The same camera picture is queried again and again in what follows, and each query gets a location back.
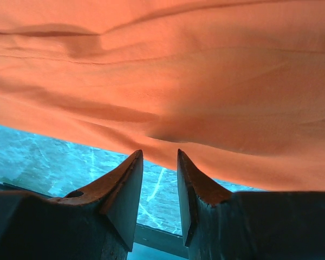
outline scratched blue surface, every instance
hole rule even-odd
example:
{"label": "scratched blue surface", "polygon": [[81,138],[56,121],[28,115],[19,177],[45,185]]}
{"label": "scratched blue surface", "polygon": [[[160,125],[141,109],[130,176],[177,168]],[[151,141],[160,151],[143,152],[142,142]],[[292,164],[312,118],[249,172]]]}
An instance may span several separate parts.
{"label": "scratched blue surface", "polygon": [[[127,155],[0,126],[0,181],[63,197],[120,164]],[[255,190],[218,183],[228,190]],[[144,162],[138,223],[181,234],[176,172]]]}

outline orange fabric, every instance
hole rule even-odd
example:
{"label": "orange fabric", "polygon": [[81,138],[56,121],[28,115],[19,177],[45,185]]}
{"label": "orange fabric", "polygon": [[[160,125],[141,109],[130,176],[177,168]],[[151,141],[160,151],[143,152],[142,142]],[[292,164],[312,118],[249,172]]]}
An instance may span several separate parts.
{"label": "orange fabric", "polygon": [[325,1],[0,0],[0,124],[325,190]]}

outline cloth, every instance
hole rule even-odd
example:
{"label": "cloth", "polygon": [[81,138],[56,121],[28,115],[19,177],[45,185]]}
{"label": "cloth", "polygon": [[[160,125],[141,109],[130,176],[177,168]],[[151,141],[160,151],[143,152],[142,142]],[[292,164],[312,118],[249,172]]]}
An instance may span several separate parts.
{"label": "cloth", "polygon": [[0,0],[0,125],[325,190],[325,0]]}

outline orange cloth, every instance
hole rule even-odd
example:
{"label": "orange cloth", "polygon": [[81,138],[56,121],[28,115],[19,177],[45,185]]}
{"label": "orange cloth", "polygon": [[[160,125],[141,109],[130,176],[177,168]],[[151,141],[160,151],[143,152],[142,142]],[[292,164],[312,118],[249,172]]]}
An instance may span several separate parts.
{"label": "orange cloth", "polygon": [[0,0],[0,124],[325,190],[325,1]]}

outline blue surface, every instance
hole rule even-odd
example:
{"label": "blue surface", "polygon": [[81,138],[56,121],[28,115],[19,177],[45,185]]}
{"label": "blue surface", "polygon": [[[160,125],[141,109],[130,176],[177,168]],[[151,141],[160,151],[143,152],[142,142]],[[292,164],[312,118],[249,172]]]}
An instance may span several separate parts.
{"label": "blue surface", "polygon": [[[54,197],[89,184],[126,157],[0,126],[0,181]],[[232,192],[256,190],[216,181]],[[144,162],[138,223],[181,235],[175,171]]]}

